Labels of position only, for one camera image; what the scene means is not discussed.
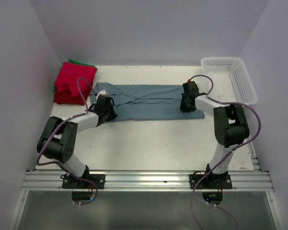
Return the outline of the blue-grey t shirt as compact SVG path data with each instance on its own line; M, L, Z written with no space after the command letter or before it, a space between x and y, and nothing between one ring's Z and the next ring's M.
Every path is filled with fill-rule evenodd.
M182 85L113 85L98 82L90 93L91 103L96 102L94 93L105 90L114 100L114 111L118 115L111 122L145 120L190 120L204 119L204 112L180 111Z

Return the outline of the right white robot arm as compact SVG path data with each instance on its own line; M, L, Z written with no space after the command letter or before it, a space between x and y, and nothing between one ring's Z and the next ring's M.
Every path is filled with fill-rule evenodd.
M200 93L194 81L183 85L180 111L190 113L202 110L214 119L214 135L217 146L204 176L206 186L215 188L221 177L228 173L234 148L244 143L250 135L249 126L241 103L225 103Z

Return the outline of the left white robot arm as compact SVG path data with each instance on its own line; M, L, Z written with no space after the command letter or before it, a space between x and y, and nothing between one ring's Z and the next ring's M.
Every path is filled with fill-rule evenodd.
M79 188L87 187L90 182L89 168L73 153L76 136L116 117L114 100L105 94L100 94L96 103L82 114L66 119L50 117L37 144L39 156L36 164L39 166L56 164L74 176L73 182Z

